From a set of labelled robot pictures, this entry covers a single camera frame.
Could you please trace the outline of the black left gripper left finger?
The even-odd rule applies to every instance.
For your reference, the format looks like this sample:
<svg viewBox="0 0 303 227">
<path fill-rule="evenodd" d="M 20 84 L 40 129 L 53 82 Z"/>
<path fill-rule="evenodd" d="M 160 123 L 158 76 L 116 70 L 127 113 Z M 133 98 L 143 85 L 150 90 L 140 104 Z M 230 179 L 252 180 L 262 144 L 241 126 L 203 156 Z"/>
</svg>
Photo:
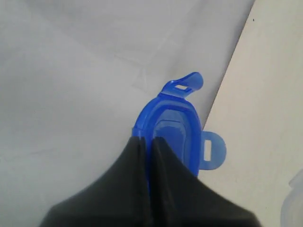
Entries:
<svg viewBox="0 0 303 227">
<path fill-rule="evenodd" d="M 150 227 L 145 140 L 131 137 L 115 163 L 94 183 L 54 205 L 42 227 Z"/>
</svg>

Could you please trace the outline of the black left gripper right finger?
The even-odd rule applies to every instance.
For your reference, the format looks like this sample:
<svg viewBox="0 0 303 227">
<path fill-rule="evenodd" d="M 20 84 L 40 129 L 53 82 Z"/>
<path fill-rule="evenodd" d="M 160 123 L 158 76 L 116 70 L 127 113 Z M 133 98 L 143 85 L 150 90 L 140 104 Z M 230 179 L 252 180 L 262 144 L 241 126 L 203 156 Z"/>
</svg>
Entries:
<svg viewBox="0 0 303 227">
<path fill-rule="evenodd" d="M 254 213 L 197 179 L 164 138 L 151 145 L 150 194 L 157 227 L 259 227 Z"/>
</svg>

